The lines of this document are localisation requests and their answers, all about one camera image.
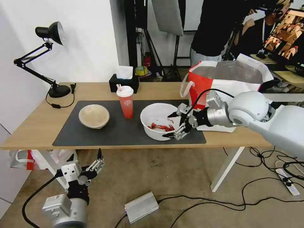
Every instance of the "straw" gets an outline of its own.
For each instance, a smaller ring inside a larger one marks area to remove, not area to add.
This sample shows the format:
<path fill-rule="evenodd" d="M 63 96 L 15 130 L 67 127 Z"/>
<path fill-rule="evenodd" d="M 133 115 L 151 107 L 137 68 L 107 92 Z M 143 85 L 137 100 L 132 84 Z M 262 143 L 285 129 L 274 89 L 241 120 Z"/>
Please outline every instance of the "straw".
<path fill-rule="evenodd" d="M 121 85 L 120 84 L 116 84 L 116 87 L 117 87 L 118 91 L 121 91 Z"/>

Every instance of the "robotic arm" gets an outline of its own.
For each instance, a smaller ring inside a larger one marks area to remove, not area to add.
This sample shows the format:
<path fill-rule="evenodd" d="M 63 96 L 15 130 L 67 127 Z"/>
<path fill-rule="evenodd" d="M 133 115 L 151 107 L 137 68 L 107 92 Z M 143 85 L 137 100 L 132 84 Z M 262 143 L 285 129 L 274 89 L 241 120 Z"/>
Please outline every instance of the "robotic arm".
<path fill-rule="evenodd" d="M 91 185 L 91 179 L 97 176 L 104 164 L 99 149 L 97 160 L 90 166 L 81 167 L 79 161 L 70 161 L 57 171 L 65 178 L 68 193 L 48 197 L 44 203 L 42 210 L 52 220 L 53 227 L 86 227 L 86 207 L 90 201 L 88 187 Z"/>
<path fill-rule="evenodd" d="M 260 133 L 271 144 L 304 159 L 304 108 L 281 105 L 274 109 L 256 91 L 237 95 L 229 105 L 220 99 L 217 92 L 210 91 L 207 93 L 206 103 L 209 107 L 201 111 L 194 111 L 191 107 L 180 104 L 177 112 L 168 116 L 181 116 L 180 127 L 175 133 L 164 136 L 180 140 L 192 128 L 201 125 L 244 126 Z"/>

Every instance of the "wooden desk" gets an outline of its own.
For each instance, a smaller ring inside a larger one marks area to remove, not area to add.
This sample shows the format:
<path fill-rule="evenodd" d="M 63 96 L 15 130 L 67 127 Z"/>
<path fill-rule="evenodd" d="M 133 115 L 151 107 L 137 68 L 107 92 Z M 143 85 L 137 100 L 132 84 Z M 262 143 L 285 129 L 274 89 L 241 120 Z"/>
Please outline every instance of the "wooden desk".
<path fill-rule="evenodd" d="M 268 56 L 266 56 L 265 59 L 261 60 L 259 57 L 257 57 L 257 55 L 252 54 L 250 55 L 252 58 L 259 60 L 261 63 L 273 63 L 276 64 L 275 61 L 273 61 L 271 58 L 269 58 Z M 304 78 L 301 76 L 298 76 L 295 72 L 294 72 L 294 67 L 293 66 L 286 66 L 287 69 L 289 69 L 290 71 L 275 71 L 275 73 L 277 75 L 279 75 L 283 80 L 285 80 L 286 82 L 288 82 L 291 85 L 295 85 L 297 87 L 300 88 L 304 88 Z"/>
<path fill-rule="evenodd" d="M 140 83 L 134 100 L 166 100 L 180 99 L 180 82 L 143 82 Z M 61 105 L 69 104 L 72 95 L 63 98 L 52 99 L 50 103 Z M 108 83 L 77 83 L 75 90 L 75 102 L 72 106 L 62 109 L 54 109 L 45 100 L 30 114 L 20 127 L 1 146 L 4 150 L 37 149 L 49 164 L 48 169 L 52 174 L 59 169 L 50 157 L 47 149 L 123 149 L 123 148 L 207 148 L 207 147 L 240 147 L 235 154 L 227 157 L 226 162 L 214 179 L 211 189 L 216 191 L 232 165 L 235 163 L 244 147 L 270 146 L 264 138 L 247 128 L 238 127 L 233 133 L 205 131 L 206 144 L 175 144 L 171 145 L 137 145 L 137 146 L 82 146 L 82 147 L 55 147 L 52 145 L 62 126 L 69 117 L 75 104 L 79 100 L 118 100 L 115 93 L 111 93 Z M 57 179 L 65 187 L 64 178 Z"/>

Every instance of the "black shirt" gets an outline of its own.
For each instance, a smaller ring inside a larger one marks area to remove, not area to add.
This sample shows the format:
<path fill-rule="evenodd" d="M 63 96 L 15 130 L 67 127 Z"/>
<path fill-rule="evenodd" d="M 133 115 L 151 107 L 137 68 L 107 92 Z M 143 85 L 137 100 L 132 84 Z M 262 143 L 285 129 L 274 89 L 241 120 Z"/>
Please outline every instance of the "black shirt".
<path fill-rule="evenodd" d="M 250 56 L 257 54 L 263 48 L 263 22 L 264 18 L 254 21 L 255 25 L 248 28 L 240 37 L 238 44 L 231 48 L 231 53 L 237 57 L 240 53 Z M 273 25 L 265 23 L 264 41 L 266 41 L 271 33 Z"/>
<path fill-rule="evenodd" d="M 249 10 L 246 1 L 204 0 L 200 24 L 191 48 L 206 56 L 218 56 L 224 50 L 236 22 L 241 21 Z"/>

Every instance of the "white bowl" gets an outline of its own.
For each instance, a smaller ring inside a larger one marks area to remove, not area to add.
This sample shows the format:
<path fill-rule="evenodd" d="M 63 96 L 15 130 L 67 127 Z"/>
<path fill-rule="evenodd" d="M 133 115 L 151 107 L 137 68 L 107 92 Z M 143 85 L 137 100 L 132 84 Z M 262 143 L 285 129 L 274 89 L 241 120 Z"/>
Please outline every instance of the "white bowl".
<path fill-rule="evenodd" d="M 100 129 L 109 122 L 110 114 L 105 107 L 99 104 L 90 104 L 80 110 L 78 118 L 84 126 Z"/>
<path fill-rule="evenodd" d="M 158 141 L 169 140 L 170 138 L 163 137 L 162 135 L 166 133 L 175 132 L 175 130 L 178 129 L 181 118 L 180 117 L 167 118 L 167 116 L 169 116 L 170 114 L 176 111 L 177 111 L 177 107 L 165 103 L 155 103 L 145 107 L 140 114 L 140 120 L 143 124 L 146 134 L 150 138 Z M 164 130 L 158 128 L 156 129 L 148 128 L 148 126 L 151 126 L 152 123 L 155 123 L 157 125 L 165 125 L 165 126 L 171 124 L 175 130 L 165 132 Z"/>

